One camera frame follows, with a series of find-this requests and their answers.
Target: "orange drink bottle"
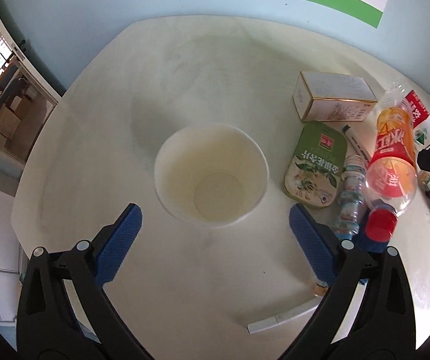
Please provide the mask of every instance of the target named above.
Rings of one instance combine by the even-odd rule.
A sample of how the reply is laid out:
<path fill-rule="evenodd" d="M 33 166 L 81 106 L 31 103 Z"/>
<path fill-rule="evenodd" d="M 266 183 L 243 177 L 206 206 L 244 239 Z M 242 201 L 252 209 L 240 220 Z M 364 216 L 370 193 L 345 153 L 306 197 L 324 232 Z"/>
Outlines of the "orange drink bottle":
<path fill-rule="evenodd" d="M 397 90 L 388 90 L 379 102 L 375 153 L 366 171 L 363 195 L 371 210 L 367 237 L 388 242 L 416 193 L 413 115 L 410 103 Z"/>

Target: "red bottle cap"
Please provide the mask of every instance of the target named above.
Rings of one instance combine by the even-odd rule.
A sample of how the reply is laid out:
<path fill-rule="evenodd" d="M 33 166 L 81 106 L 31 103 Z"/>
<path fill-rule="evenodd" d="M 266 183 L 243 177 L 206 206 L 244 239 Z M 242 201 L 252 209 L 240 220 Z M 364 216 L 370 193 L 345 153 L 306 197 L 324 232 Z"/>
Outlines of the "red bottle cap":
<path fill-rule="evenodd" d="M 370 213 L 365 234 L 376 242 L 388 242 L 395 231 L 398 218 L 388 210 L 375 210 Z"/>

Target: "small water bottle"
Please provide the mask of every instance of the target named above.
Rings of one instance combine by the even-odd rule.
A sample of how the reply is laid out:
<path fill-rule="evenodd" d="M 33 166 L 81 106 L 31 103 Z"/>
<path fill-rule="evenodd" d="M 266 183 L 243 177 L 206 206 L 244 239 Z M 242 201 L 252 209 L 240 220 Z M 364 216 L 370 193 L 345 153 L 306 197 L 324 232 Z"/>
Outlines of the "small water bottle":
<path fill-rule="evenodd" d="M 362 189 L 365 176 L 366 167 L 362 157 L 347 157 L 341 174 L 343 189 L 338 197 L 340 214 L 333 225 L 333 231 L 339 239 L 351 239 L 360 230 L 358 217 L 364 203 Z"/>

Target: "silver screw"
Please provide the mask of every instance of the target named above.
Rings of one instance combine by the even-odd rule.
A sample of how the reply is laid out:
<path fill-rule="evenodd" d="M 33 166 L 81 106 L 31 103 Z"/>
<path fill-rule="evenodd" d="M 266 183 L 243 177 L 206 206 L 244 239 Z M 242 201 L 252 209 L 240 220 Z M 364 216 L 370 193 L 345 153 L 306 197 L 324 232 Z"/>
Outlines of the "silver screw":
<path fill-rule="evenodd" d="M 351 242 L 349 239 L 344 239 L 342 242 L 341 242 L 341 247 L 343 248 L 343 249 L 346 249 L 346 250 L 351 250 L 351 249 L 353 249 L 354 247 L 355 247 L 355 245 L 353 244 L 353 242 Z"/>
<path fill-rule="evenodd" d="M 390 256 L 398 256 L 398 251 L 392 246 L 388 246 L 387 252 Z"/>
<path fill-rule="evenodd" d="M 34 256 L 40 257 L 43 254 L 43 247 L 39 246 L 34 250 Z"/>
<path fill-rule="evenodd" d="M 79 250 L 79 251 L 86 251 L 87 249 L 88 249 L 88 247 L 90 246 L 90 244 L 88 243 L 88 241 L 80 241 L 78 244 L 77 244 L 77 250 Z"/>

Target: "clear plastic bottle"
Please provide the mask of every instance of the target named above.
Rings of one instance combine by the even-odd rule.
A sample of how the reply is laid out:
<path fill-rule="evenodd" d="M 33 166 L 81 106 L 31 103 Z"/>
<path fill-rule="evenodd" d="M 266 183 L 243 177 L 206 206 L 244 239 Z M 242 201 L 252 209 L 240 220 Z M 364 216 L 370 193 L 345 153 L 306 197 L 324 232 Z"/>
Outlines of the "clear plastic bottle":
<path fill-rule="evenodd" d="M 365 175 L 366 167 L 362 157 L 347 157 L 341 174 L 343 189 L 338 197 L 340 214 L 333 225 L 333 231 L 339 239 L 351 239 L 360 230 L 358 216 L 364 202 L 362 189 Z"/>
<path fill-rule="evenodd" d="M 377 242 L 391 239 L 398 216 L 416 193 L 413 115 L 396 89 L 379 101 L 375 153 L 366 171 L 363 195 L 371 210 L 365 233 Z"/>

